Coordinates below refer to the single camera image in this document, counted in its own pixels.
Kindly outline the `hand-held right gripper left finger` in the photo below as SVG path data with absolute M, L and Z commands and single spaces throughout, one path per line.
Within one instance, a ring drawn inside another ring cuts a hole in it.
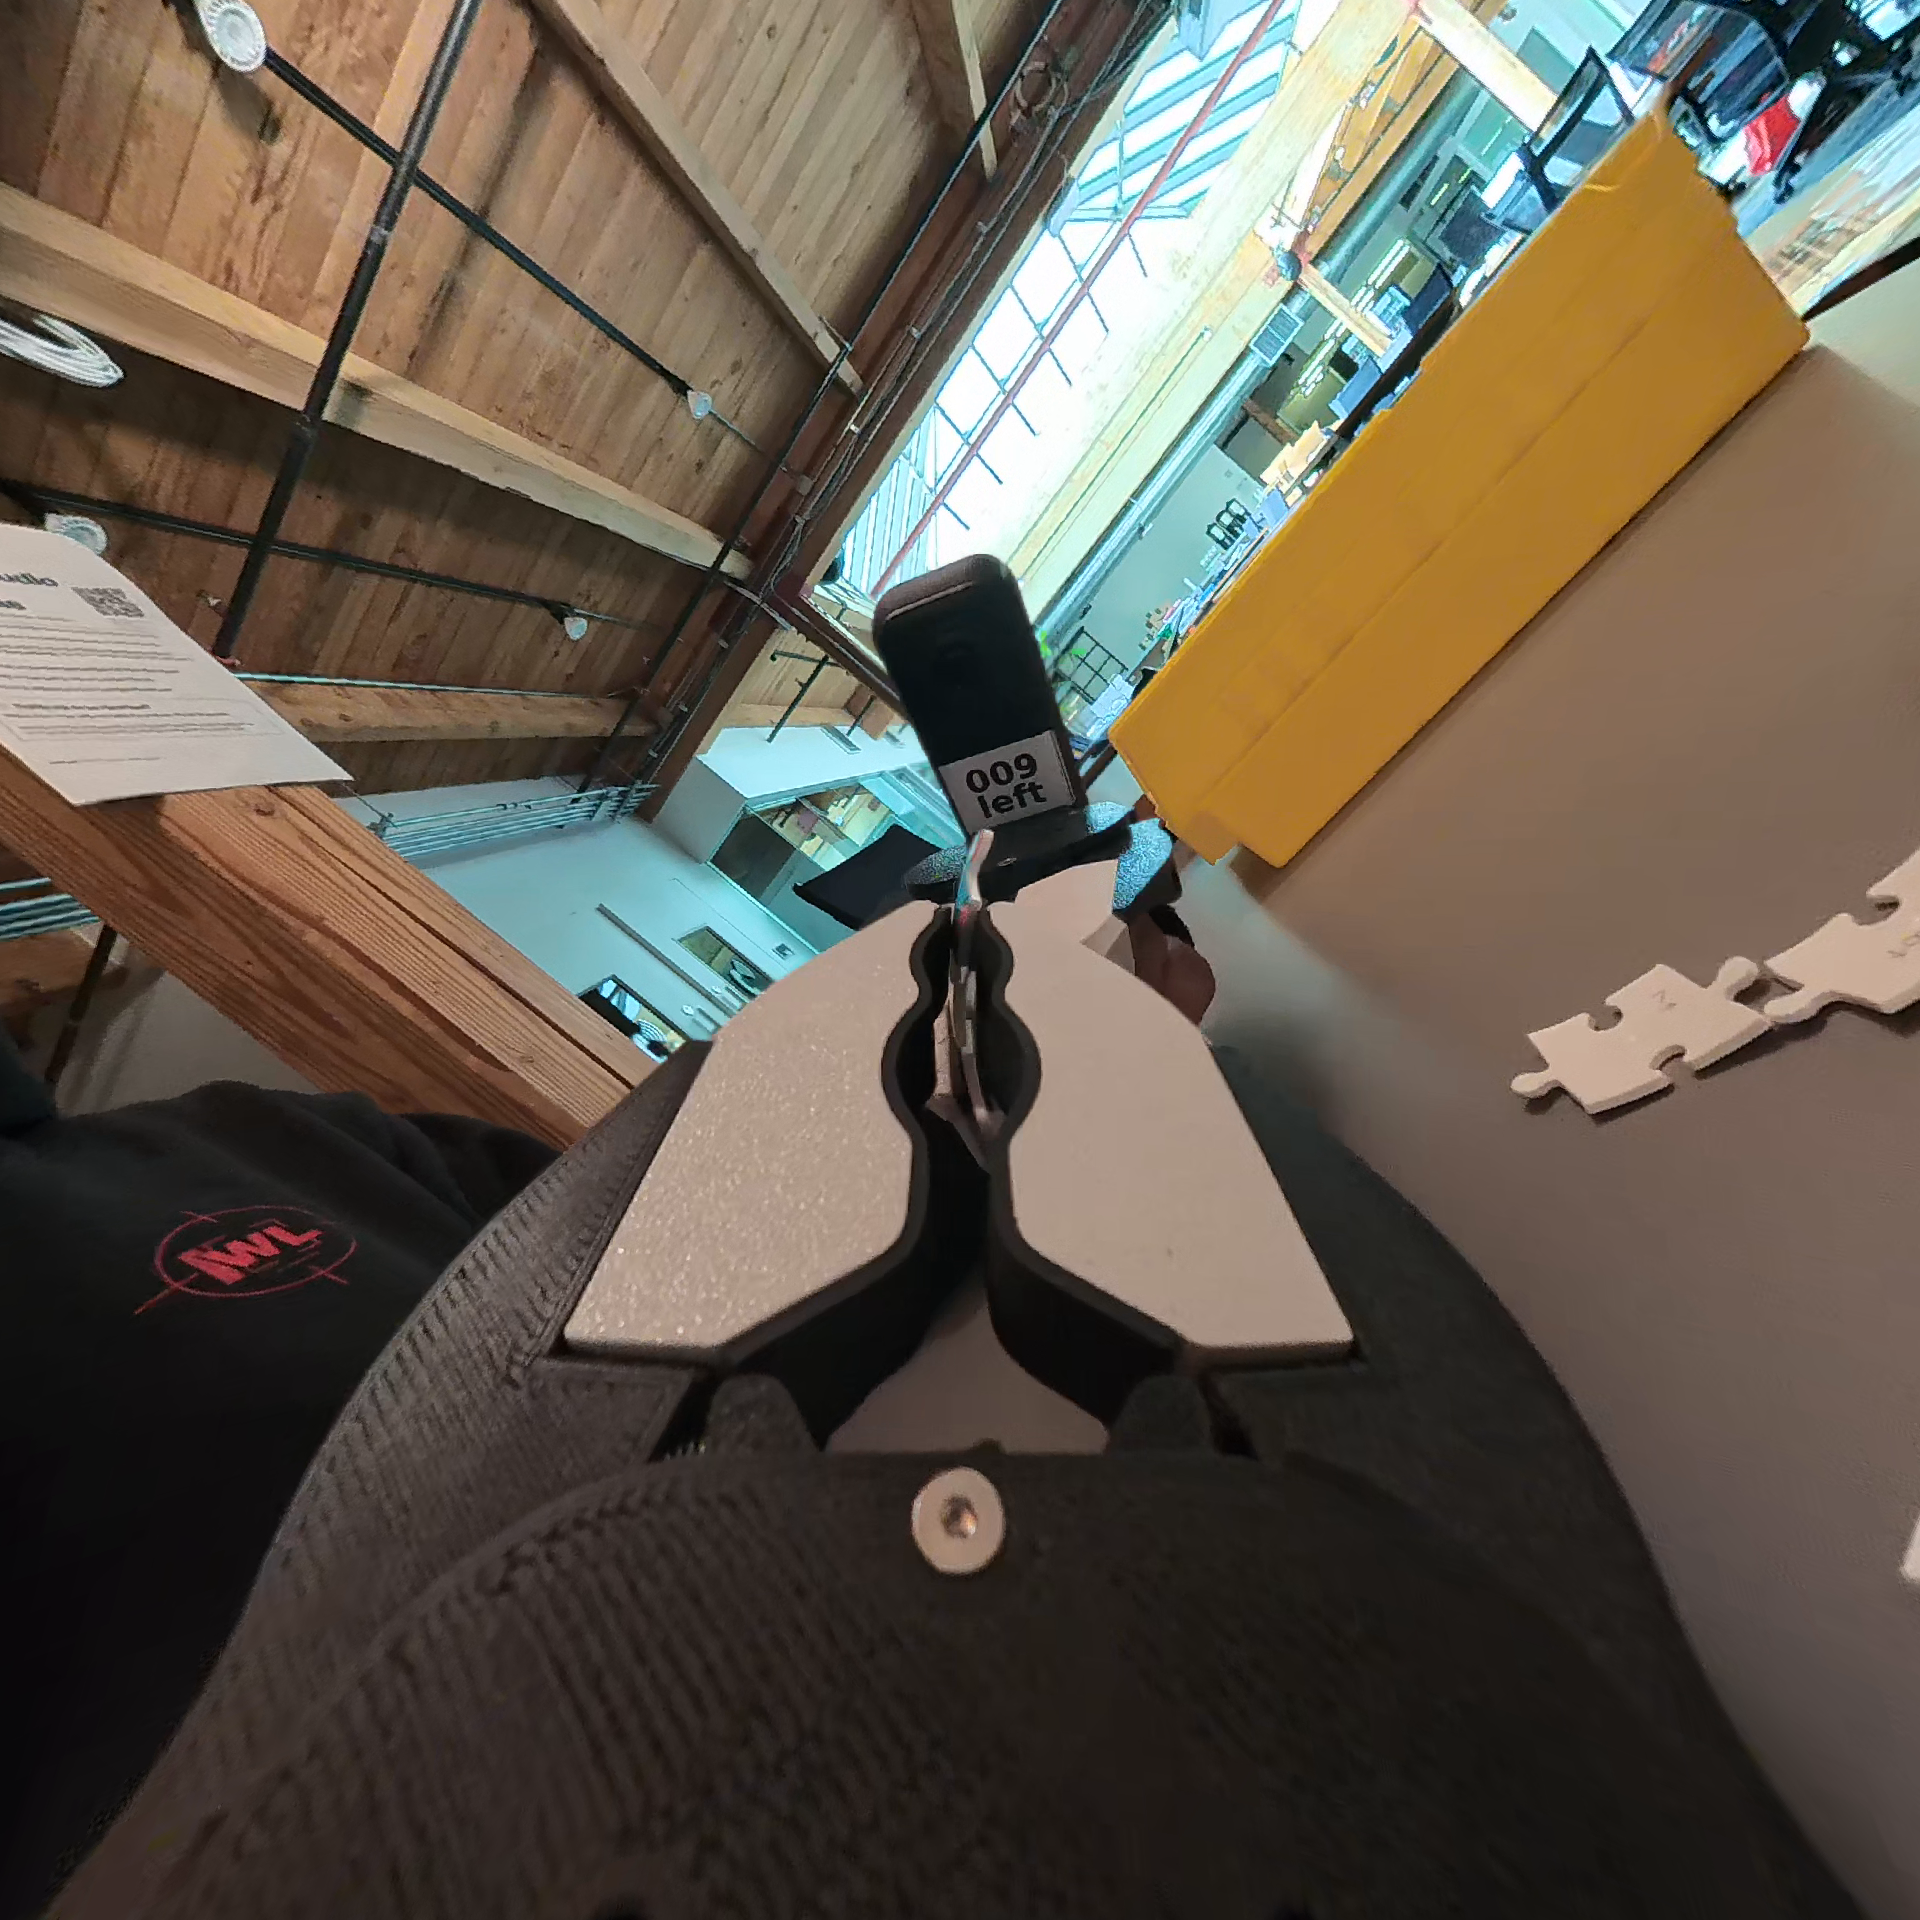
M 978 1167 L 928 1116 L 950 915 L 908 902 L 702 1056 L 565 1331 L 593 1360 L 774 1379 L 832 1435 L 978 1251 Z

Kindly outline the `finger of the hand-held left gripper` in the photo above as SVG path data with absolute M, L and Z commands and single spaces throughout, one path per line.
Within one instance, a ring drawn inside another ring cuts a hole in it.
M 1137 976 L 1131 935 L 1114 908 L 1117 869 L 1065 869 L 996 902 L 1009 983 Z

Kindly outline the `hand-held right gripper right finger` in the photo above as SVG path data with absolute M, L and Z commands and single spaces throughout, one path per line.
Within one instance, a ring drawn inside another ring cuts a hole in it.
M 1112 1423 L 1152 1379 L 1344 1363 L 1353 1323 L 1197 1027 L 1034 902 L 982 908 L 985 1299 Z

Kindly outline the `colourful curved puzzle ball section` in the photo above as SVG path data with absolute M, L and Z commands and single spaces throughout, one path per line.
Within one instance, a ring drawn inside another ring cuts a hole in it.
M 1006 1112 L 990 1091 L 985 1046 L 985 992 L 980 957 L 990 945 L 987 865 L 996 832 L 973 832 L 962 852 L 950 901 L 933 918 L 933 959 L 940 1007 L 930 1029 L 930 1085 L 921 1117 L 938 1135 L 968 1152 L 980 1175 L 993 1176 Z

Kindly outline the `yellow plastic bin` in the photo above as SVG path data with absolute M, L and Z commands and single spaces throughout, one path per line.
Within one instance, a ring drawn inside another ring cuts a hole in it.
M 1292 861 L 1805 343 L 1640 118 L 1125 707 L 1162 823 Z

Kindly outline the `white jigsaw puzzle piece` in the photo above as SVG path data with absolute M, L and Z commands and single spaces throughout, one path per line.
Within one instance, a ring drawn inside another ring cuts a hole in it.
M 1650 966 L 1605 998 L 1609 1023 L 1577 1015 L 1531 1031 L 1540 1063 L 1510 1078 L 1528 1102 L 1561 1093 L 1586 1116 L 1605 1116 L 1672 1091 L 1669 1065 L 1712 1067 L 1769 1032 L 1769 1019 L 1741 993 L 1763 980 L 1763 965 L 1723 959 L 1700 983 L 1669 965 Z
M 1918 852 L 1873 883 L 1876 918 L 1837 915 L 1773 953 L 1765 966 L 1787 992 L 1761 1007 L 1772 1023 L 1798 1023 L 1844 1003 L 1893 1017 L 1918 1003 Z

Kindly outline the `person's left hand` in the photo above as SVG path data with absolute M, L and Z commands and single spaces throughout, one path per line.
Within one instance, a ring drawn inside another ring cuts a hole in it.
M 1125 927 L 1137 979 L 1189 1021 L 1204 1021 L 1216 996 L 1216 974 L 1195 948 L 1192 927 L 1178 908 L 1171 902 L 1155 904 L 1130 918 Z

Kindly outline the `dark flat panel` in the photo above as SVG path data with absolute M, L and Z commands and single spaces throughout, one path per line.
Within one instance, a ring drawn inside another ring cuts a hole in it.
M 861 931 L 899 909 L 913 888 L 908 878 L 936 852 L 913 832 L 884 832 L 827 870 L 798 879 L 794 897 L 846 931 Z

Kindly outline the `large paned window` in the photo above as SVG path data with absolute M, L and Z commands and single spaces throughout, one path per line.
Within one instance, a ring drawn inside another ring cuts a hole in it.
M 876 598 L 1013 558 L 1121 361 L 1168 313 L 1212 187 L 1276 100 L 1307 5 L 1178 5 L 877 479 L 824 583 Z

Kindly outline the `wooden beam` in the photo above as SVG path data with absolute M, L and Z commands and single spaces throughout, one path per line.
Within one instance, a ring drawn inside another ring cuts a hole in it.
M 569 1147 L 654 1071 L 316 785 L 77 807 L 4 755 L 2 832 L 328 1093 Z

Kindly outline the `black hooded sweatshirt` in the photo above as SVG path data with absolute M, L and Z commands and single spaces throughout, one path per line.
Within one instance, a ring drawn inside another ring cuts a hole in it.
M 354 1388 L 555 1156 L 244 1084 L 61 1112 L 4 1040 L 4 1916 L 129 1800 Z

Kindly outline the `black ceiling pipe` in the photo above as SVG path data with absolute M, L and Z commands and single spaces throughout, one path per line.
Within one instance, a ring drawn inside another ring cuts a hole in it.
M 397 158 L 392 161 L 388 181 L 385 183 L 382 193 L 374 204 L 374 212 L 364 245 L 358 246 L 358 255 L 354 261 L 352 273 L 344 293 L 344 302 L 328 332 L 321 361 L 309 381 L 302 408 L 293 421 L 291 437 L 278 457 L 273 488 L 254 528 L 252 542 L 246 544 L 244 563 L 228 595 L 224 621 L 212 643 L 212 655 L 221 662 L 230 662 L 235 659 L 235 648 L 250 621 L 257 589 L 260 588 L 260 577 L 265 576 L 268 565 L 273 563 L 273 550 L 281 534 L 281 526 L 285 520 L 288 509 L 296 502 L 304 478 L 304 469 L 321 440 L 321 432 L 329 413 L 329 403 L 345 369 L 348 352 L 352 349 L 354 334 L 368 310 L 372 289 L 378 287 L 378 278 L 385 270 L 387 253 L 401 223 L 401 214 L 416 187 L 422 158 L 429 147 L 429 136 L 434 135 L 434 127 L 441 118 L 451 85 L 458 75 L 468 35 L 473 32 L 473 23 L 481 11 L 481 1 L 452 5 L 443 35 L 438 37 L 433 64 L 426 70 L 413 112 L 404 127 L 404 140 L 397 149 Z

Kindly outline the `printed paper notice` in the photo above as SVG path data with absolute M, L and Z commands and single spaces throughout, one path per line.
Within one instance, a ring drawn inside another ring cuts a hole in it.
M 2 528 L 2 748 L 96 807 L 349 774 L 102 558 Z

